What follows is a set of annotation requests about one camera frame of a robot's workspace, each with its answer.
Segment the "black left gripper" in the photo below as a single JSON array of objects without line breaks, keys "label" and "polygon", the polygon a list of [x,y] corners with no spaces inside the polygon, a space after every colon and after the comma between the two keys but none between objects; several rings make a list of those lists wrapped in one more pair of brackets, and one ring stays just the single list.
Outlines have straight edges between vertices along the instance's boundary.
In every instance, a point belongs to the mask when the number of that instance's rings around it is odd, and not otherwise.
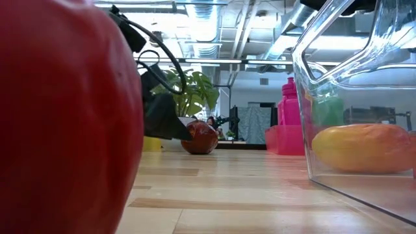
[{"label": "black left gripper", "polygon": [[158,64],[140,65],[146,70],[141,76],[144,101],[144,135],[171,140],[192,140],[187,127],[178,118],[173,95],[167,89],[159,90],[166,82],[165,73]]}]

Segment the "shiny red toy fruit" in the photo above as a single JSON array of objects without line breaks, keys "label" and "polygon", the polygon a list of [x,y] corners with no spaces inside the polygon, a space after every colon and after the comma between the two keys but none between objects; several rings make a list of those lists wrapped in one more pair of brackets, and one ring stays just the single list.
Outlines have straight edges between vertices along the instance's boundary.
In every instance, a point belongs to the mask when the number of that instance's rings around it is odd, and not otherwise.
[{"label": "shiny red toy fruit", "polygon": [[218,144],[215,129],[202,120],[195,120],[187,124],[192,140],[182,140],[181,145],[185,151],[193,155],[207,155]]}]

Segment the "artificial green potted plant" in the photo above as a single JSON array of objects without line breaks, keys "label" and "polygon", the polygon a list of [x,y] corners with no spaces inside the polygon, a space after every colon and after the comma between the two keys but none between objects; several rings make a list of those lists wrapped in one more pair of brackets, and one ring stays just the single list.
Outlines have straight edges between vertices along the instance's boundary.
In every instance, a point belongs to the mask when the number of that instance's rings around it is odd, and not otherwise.
[{"label": "artificial green potted plant", "polygon": [[[176,91],[181,90],[181,78],[175,68],[163,70],[168,85]],[[182,95],[173,94],[175,101],[175,113],[185,125],[194,121],[192,116],[197,115],[203,109],[211,110],[215,108],[219,91],[211,82],[211,79],[200,71],[193,69],[185,70],[185,81],[187,87]],[[156,86],[152,92],[154,94],[169,93],[161,84]],[[184,151],[181,141],[177,139],[161,140],[162,151]]]}]

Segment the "pink plastic bottle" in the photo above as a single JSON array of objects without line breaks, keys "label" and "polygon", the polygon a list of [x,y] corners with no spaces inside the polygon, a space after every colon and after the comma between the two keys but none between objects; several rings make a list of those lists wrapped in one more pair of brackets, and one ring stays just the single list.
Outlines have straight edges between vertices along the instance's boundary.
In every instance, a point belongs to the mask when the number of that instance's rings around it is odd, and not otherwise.
[{"label": "pink plastic bottle", "polygon": [[281,88],[282,99],[278,102],[278,124],[300,125],[300,107],[293,77],[287,78],[287,83]]}]

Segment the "green plastic bottle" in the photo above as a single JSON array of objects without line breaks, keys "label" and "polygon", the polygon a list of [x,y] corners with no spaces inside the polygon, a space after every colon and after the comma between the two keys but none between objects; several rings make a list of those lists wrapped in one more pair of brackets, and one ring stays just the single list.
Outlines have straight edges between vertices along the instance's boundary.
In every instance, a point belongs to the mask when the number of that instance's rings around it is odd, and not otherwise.
[{"label": "green plastic bottle", "polygon": [[314,99],[311,113],[315,125],[334,126],[344,124],[344,102],[338,97]]}]

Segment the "red orange toy fruit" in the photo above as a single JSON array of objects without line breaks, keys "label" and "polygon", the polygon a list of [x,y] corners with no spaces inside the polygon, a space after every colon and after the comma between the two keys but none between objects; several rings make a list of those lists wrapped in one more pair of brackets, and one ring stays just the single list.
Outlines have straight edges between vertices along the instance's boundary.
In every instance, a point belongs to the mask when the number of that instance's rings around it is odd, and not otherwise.
[{"label": "red orange toy fruit", "polygon": [[393,124],[329,127],[316,134],[311,148],[320,162],[347,173],[390,174],[416,164],[416,136]]}]

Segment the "clear plastic tray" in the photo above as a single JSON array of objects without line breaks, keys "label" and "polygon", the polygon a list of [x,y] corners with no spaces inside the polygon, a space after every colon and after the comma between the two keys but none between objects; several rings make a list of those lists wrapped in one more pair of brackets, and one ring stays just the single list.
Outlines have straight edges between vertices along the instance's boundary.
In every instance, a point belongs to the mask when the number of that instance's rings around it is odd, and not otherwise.
[{"label": "clear plastic tray", "polygon": [[[323,0],[292,50],[304,137],[314,99],[338,97],[349,107],[411,111],[416,136],[416,0]],[[398,126],[406,123],[397,118]],[[320,162],[306,146],[309,178],[416,226],[416,164],[390,174],[347,173]]]}]

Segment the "person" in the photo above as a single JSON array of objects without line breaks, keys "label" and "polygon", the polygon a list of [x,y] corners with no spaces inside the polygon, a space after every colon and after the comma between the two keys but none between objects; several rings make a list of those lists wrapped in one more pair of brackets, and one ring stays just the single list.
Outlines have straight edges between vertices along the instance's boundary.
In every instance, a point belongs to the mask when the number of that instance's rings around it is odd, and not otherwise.
[{"label": "person", "polygon": [[215,118],[213,116],[208,117],[207,124],[210,125],[216,132],[216,135],[219,139],[224,139],[224,134],[220,127],[216,126]]}]

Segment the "black monitor on stand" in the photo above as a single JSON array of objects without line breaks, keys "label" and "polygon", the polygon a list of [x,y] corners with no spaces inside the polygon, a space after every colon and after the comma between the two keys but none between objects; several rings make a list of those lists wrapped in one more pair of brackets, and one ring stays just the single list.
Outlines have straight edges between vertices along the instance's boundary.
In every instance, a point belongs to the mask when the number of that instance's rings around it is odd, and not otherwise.
[{"label": "black monitor on stand", "polygon": [[233,138],[236,140],[239,136],[238,124],[240,119],[238,117],[238,107],[233,106],[229,111],[229,130],[233,133]]}]

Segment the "long ceiling light strip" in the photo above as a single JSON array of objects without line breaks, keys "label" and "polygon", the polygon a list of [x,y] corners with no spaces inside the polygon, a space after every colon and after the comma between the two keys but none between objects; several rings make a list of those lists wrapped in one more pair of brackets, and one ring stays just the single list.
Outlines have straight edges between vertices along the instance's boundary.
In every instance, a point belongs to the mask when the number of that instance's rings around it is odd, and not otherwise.
[{"label": "long ceiling light strip", "polygon": [[[138,58],[141,62],[172,62],[169,58]],[[267,64],[267,65],[293,65],[291,60],[239,60],[239,59],[209,59],[209,58],[177,58],[179,63],[196,64]]]}]

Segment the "dark background desk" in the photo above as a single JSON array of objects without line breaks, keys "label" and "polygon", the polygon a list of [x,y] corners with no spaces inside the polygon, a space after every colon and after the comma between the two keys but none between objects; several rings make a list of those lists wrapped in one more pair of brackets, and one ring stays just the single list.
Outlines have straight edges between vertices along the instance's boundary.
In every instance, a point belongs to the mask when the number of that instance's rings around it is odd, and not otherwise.
[{"label": "dark background desk", "polygon": [[218,150],[266,150],[265,144],[248,144],[245,141],[219,141],[216,149]]}]

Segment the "black ceiling fixture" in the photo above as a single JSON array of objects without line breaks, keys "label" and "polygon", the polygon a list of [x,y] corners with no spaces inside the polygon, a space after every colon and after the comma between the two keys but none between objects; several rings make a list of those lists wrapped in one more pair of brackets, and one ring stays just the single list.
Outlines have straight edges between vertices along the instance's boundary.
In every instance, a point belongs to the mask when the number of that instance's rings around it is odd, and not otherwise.
[{"label": "black ceiling fixture", "polygon": [[152,47],[160,47],[158,41],[163,42],[163,34],[161,31],[152,31],[154,37],[149,38],[149,42]]}]

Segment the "red toy tomato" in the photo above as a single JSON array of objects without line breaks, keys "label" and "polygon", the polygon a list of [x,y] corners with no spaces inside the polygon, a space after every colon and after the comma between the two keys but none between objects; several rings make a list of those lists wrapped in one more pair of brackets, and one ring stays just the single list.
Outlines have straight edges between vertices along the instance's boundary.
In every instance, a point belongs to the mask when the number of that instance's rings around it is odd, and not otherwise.
[{"label": "red toy tomato", "polygon": [[91,0],[0,0],[0,234],[115,234],[144,136],[140,76]]}]

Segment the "red translucent plastic tray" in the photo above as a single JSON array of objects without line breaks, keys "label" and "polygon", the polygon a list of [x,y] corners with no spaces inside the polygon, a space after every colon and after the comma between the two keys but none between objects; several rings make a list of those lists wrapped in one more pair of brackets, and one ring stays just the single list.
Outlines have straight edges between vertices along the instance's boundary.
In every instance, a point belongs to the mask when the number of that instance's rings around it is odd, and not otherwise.
[{"label": "red translucent plastic tray", "polygon": [[305,155],[311,137],[304,137],[301,125],[274,125],[265,130],[266,150],[278,155]]}]

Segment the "silver diagonal ceiling duct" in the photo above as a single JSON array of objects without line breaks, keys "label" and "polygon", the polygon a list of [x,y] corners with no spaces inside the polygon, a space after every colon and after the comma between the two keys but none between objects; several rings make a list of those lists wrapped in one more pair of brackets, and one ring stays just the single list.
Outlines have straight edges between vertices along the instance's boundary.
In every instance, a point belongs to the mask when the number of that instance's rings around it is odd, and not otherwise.
[{"label": "silver diagonal ceiling duct", "polygon": [[287,33],[293,29],[299,29],[300,34],[302,34],[302,31],[316,14],[316,10],[304,5],[300,0],[296,0],[292,10],[278,18],[273,31],[272,45],[265,52],[263,59],[278,60],[284,51],[293,47],[298,40],[298,36],[291,36]]}]

